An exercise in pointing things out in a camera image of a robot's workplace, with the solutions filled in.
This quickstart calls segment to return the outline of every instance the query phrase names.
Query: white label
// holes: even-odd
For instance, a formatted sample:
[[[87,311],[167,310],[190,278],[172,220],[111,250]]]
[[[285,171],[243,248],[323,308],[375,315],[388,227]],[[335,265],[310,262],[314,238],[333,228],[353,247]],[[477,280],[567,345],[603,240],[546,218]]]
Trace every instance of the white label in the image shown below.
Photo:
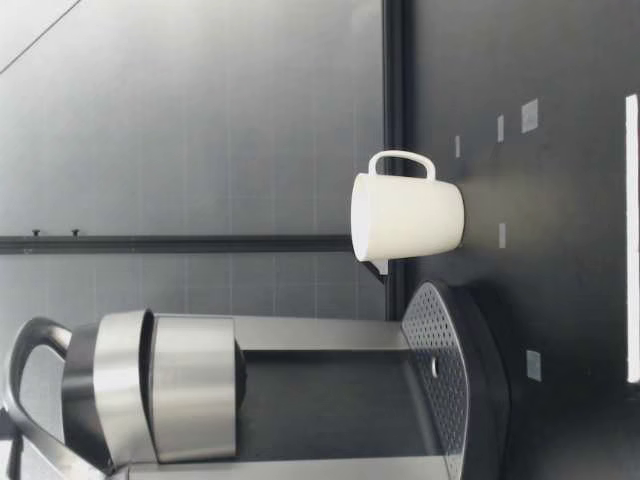
[[[522,106],[522,133],[538,128],[538,99]]]
[[[527,350],[527,377],[542,381],[542,357],[540,352]]]
[[[507,224],[498,225],[498,247],[507,248]]]
[[[640,382],[640,226],[638,206],[638,96],[626,99],[627,139],[627,381]]]
[[[498,143],[504,142],[504,115],[498,117]]]

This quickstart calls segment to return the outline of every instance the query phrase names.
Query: small white square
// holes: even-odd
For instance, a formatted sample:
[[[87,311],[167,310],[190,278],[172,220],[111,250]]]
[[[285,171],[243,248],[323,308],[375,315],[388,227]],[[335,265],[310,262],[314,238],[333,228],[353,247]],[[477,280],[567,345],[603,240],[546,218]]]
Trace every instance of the small white square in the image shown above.
[[[527,350],[527,377],[538,382],[542,381],[542,357],[540,352]]]
[[[538,99],[522,106],[522,133],[538,128]]]
[[[507,224],[498,225],[498,248],[507,248]]]
[[[504,142],[504,115],[498,117],[498,143]]]

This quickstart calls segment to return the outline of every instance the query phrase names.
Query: black surface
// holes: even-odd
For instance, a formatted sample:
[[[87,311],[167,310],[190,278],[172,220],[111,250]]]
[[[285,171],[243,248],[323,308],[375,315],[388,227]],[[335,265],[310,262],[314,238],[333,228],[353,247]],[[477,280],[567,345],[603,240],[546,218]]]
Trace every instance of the black surface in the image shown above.
[[[0,236],[0,255],[351,251],[349,235]]]
[[[414,402],[422,399],[408,386],[405,355],[245,355],[248,383],[238,422],[239,460],[439,453],[429,437],[434,430],[426,425],[421,431]]]
[[[503,478],[639,478],[624,101],[640,91],[640,3],[409,3],[405,147],[460,186],[466,227],[458,251],[408,263],[407,289],[434,277],[464,285],[487,319],[512,390]],[[520,107],[534,98],[540,126],[522,134]],[[541,353],[542,382],[526,377],[526,349]]]
[[[64,440],[92,465],[107,471],[110,455],[93,390],[93,357],[98,325],[75,328],[62,376],[62,426]]]

